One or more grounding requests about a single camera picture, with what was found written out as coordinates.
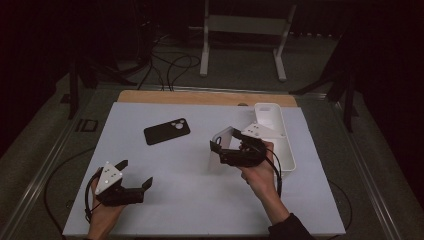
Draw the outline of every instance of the gray carpet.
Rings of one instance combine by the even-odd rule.
[[[224,89],[281,93],[295,90],[318,79],[336,42],[322,38],[289,38],[283,55],[288,76],[286,83],[277,79],[270,46],[235,46],[236,49],[227,49],[222,44],[215,44],[211,48],[208,77],[199,76],[199,67],[189,69],[175,81],[176,90]],[[201,53],[200,46],[196,44],[167,44],[155,49],[157,52],[171,50],[198,57]],[[169,53],[155,54],[162,54],[169,61],[176,58]],[[154,59],[154,66],[166,79],[169,64]],[[129,79],[139,83],[147,70],[143,69]],[[160,89],[158,75],[155,74],[153,72],[149,75],[141,89]],[[75,121],[69,121],[69,106],[59,103],[62,95],[68,91],[67,84],[67,77],[58,82],[56,95],[40,109],[1,159],[4,165],[0,169],[0,224],[3,233],[9,233],[7,236],[13,236],[13,239],[60,238],[43,204],[44,192],[41,190],[47,179],[42,181],[36,178],[40,175],[38,171],[48,169],[44,172],[47,177],[56,166],[64,163],[47,188],[48,206],[63,227],[70,212],[69,205],[76,197],[110,107],[120,91],[128,88],[105,80],[96,90],[84,91],[80,112]],[[327,89],[328,86],[324,86],[315,90],[317,94],[298,97],[297,102],[305,114],[324,171],[331,181],[330,186],[342,220],[348,227],[347,234],[336,239],[424,239],[423,211],[361,96],[357,94],[355,98],[358,116],[352,120],[354,133],[349,134],[340,122],[337,105],[321,99],[320,94]],[[96,120],[99,127],[95,132],[75,131],[80,119]],[[18,205],[20,199],[28,199],[28,196],[23,195],[25,193],[31,193],[31,203],[21,202]],[[382,206],[387,209],[389,216],[382,211]],[[12,225],[6,225],[10,219],[19,219],[14,231],[10,230]],[[393,224],[387,223],[388,220],[393,221]]]

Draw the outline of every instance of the hand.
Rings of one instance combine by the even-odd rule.
[[[93,195],[92,208],[94,209],[91,216],[90,230],[87,238],[93,240],[106,239],[118,221],[122,210],[126,207],[126,205],[107,207],[101,204],[94,194],[98,182],[99,179],[96,178],[91,184],[91,192]]]
[[[266,153],[268,159],[274,162],[274,144],[272,142],[263,141],[269,150]],[[242,171],[241,177],[246,180],[255,195],[259,198],[264,206],[265,212],[273,225],[286,220],[290,213],[281,202],[275,189],[274,169],[267,162],[263,161],[256,167],[239,167]]]

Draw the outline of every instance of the white metal stand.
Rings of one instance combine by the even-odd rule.
[[[208,75],[209,64],[209,31],[237,32],[237,33],[255,33],[281,36],[281,42],[278,48],[274,49],[275,66],[277,68],[278,79],[282,82],[287,80],[284,71],[281,54],[287,41],[291,22],[293,20],[296,5],[292,5],[286,19],[271,18],[251,18],[239,16],[209,15],[209,0],[205,0],[205,18],[203,28],[203,51],[200,63],[200,75]]]

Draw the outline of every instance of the black sleeve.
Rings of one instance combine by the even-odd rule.
[[[313,240],[308,230],[293,213],[284,221],[268,228],[271,240]]]

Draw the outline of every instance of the person's left hand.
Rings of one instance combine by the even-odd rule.
[[[106,239],[110,231],[112,231],[122,210],[126,205],[117,207],[107,207],[101,204],[95,195],[95,190],[99,179],[96,178],[91,184],[91,192],[93,195],[92,215],[90,222],[90,230],[87,234],[88,239]]]

